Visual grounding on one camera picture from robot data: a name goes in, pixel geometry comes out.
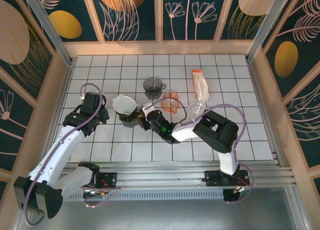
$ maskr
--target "orange measuring cup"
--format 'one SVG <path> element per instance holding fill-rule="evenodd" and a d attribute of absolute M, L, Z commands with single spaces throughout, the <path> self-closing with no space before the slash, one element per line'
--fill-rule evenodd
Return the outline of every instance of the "orange measuring cup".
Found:
<path fill-rule="evenodd" d="M 173 97 L 173 98 L 178 99 L 178 94 L 175 91 L 166 90 L 163 97 L 164 98 L 165 97 Z M 176 101 L 174 99 L 165 99 L 165 100 L 161 101 L 161 106 L 165 111 L 169 111 L 169 112 L 172 112 L 175 114 L 175 113 L 177 113 L 177 110 L 178 110 L 180 104 L 178 101 Z"/>

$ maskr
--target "gray metal floor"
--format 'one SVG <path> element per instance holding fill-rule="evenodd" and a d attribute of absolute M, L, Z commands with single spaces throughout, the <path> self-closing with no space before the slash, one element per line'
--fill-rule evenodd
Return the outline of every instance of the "gray metal floor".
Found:
<path fill-rule="evenodd" d="M 58 215 L 32 229 L 57 230 L 292 230 L 295 226 L 282 188 L 254 189 L 244 202 L 221 199 L 110 201 L 99 208 L 65 202 Z"/>

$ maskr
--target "white grid floor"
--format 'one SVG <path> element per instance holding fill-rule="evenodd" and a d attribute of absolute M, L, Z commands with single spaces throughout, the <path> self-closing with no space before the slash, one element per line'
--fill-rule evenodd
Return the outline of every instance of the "white grid floor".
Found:
<path fill-rule="evenodd" d="M 82 101 L 80 86 L 91 82 L 98 85 L 107 99 L 110 120 L 99 125 L 72 154 L 70 161 L 91 162 L 141 162 L 141 161 L 219 161 L 213 151 L 201 139 L 194 138 L 180 144 L 165 143 L 150 130 L 140 126 L 126 128 L 112 108 L 112 99 L 118 94 L 133 97 L 138 106 L 150 101 L 145 96 L 143 82 L 148 77 L 158 77 L 178 93 L 187 106 L 197 101 L 192 85 L 192 70 L 202 69 L 209 86 L 207 107 L 228 103 L 240 107 L 247 120 L 247 129 L 238 147 L 239 160 L 272 160 L 265 126 L 258 107 L 254 88 L 244 56 L 240 55 L 120 55 L 78 56 L 69 85 L 57 131 L 62 128 L 65 116 Z M 86 92 L 95 91 L 91 86 Z M 182 108 L 176 114 L 158 109 L 164 117 L 178 122 L 184 117 Z M 242 118 L 231 108 L 219 108 L 219 114 L 239 125 Z"/>

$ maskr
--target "glass coffee mug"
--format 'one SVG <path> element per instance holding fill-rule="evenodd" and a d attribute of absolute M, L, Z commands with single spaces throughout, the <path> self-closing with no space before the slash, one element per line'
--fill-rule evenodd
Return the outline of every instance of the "glass coffee mug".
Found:
<path fill-rule="evenodd" d="M 143 83 L 143 88 L 145 90 L 145 95 L 148 99 L 159 99 L 162 90 L 166 88 L 166 85 L 157 77 L 150 77 L 146 79 Z"/>
<path fill-rule="evenodd" d="M 177 92 L 168 89 L 168 90 L 166 90 L 163 97 L 173 97 L 173 98 L 178 99 L 178 94 L 177 94 Z M 177 113 L 177 110 L 178 110 L 180 104 L 175 99 L 165 99 L 165 100 L 161 101 L 161 106 L 165 111 L 169 111 L 169 112 L 172 112 L 175 114 L 175 113 Z"/>

